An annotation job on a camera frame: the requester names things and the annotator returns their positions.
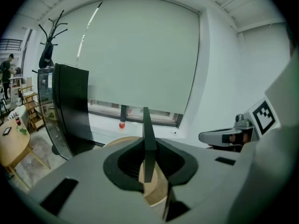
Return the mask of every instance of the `white ceiling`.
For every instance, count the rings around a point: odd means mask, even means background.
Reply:
[[[53,18],[53,11],[67,1],[71,0],[26,0],[18,14],[40,22],[50,15]],[[209,0],[209,2],[211,6],[217,6],[230,19],[238,32],[284,21],[271,0]],[[72,7],[68,6],[68,10],[81,5],[73,4]]]

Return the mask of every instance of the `black shirt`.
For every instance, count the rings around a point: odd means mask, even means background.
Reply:
[[[9,79],[10,79],[9,69],[10,69],[10,62],[9,61],[5,61],[3,63],[3,67],[2,67],[2,71],[3,71],[3,74],[2,74],[2,83],[9,82]]]

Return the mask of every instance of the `sticker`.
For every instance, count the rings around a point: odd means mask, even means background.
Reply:
[[[275,123],[274,115],[266,101],[262,102],[262,104],[259,105],[252,114],[262,135],[266,133]]]

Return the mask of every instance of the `person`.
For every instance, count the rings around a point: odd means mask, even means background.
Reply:
[[[14,72],[10,70],[10,62],[14,59],[14,55],[10,54],[8,59],[1,64],[2,86],[4,89],[5,99],[8,100],[7,90],[9,88],[10,75]]]

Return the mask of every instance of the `glass door refrigerator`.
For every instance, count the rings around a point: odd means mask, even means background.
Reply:
[[[38,96],[52,151],[69,160],[94,147],[87,87],[89,72],[56,64],[38,70]]]

